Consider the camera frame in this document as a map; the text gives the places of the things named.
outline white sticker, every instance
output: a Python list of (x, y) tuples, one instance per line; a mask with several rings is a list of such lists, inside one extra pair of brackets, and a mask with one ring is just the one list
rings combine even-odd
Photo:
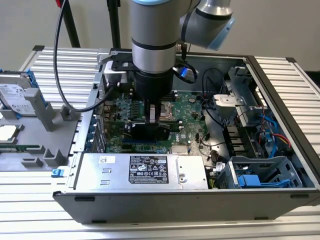
[(3, 151), (3, 152), (16, 152), (17, 149), (15, 148), (0, 148), (0, 152)]
[(100, 156), (99, 164), (114, 164), (116, 162), (116, 156)]
[(25, 91), (22, 87), (15, 84), (0, 84), (0, 97), (3, 102), (16, 113), (34, 114), (31, 103), (25, 100)]
[(216, 162), (216, 171), (221, 172), (224, 168), (226, 167), (226, 164), (223, 163), (222, 161), (217, 161)]

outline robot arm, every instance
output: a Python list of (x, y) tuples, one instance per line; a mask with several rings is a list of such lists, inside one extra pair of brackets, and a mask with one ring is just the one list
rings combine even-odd
[(235, 19), (231, 0), (201, 0), (193, 11), (180, 18), (180, 39), (210, 50), (219, 50)]
[(161, 98), (172, 90), (177, 41), (217, 50), (234, 22), (231, 15), (230, 0), (131, 1), (135, 89), (145, 100), (147, 124), (158, 124)]

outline hard disk label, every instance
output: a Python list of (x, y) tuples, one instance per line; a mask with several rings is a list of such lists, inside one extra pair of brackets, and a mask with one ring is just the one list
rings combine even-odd
[(131, 184), (168, 184), (167, 156), (130, 156)]
[(35, 111), (24, 97), (25, 91), (15, 84), (0, 84), (0, 98), (7, 108), (19, 114), (34, 114)]

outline motherboard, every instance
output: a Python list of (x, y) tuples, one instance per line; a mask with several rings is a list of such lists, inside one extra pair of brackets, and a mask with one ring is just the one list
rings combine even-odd
[(170, 126), (168, 140), (143, 142), (126, 138), (125, 125), (144, 122), (144, 102), (122, 93), (105, 105), (106, 153), (155, 153), (202, 156), (210, 154), (209, 147), (200, 145), (199, 137), (208, 132), (197, 92), (174, 92), (161, 103), (160, 123)]

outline slotted metal surface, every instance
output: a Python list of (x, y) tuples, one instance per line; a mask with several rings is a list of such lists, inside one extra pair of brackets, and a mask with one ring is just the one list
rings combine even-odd
[[(96, 54), (95, 49), (60, 49), (58, 52), (62, 88), (67, 96), (74, 97), (70, 100), (73, 99), (75, 107), (85, 107), (84, 99), (88, 97), (96, 71)], [(52, 61), (52, 48), (45, 48), (29, 59), (23, 68), (33, 65), (32, 70), (45, 98), (50, 98), (53, 106), (60, 108), (62, 101), (55, 85)], [(0, 239), (253, 240), (264, 237), (266, 240), (301, 240), (320, 237), (319, 206), (300, 207), (276, 220), (83, 225), (72, 220), (52, 198), (52, 192), (61, 189), (66, 180), (66, 177), (53, 179), (48, 171), (0, 172)], [(213, 207), (219, 207), (219, 203), (213, 203)]]
[(297, 63), (286, 58), (256, 57), (256, 60), (320, 156), (320, 89)]

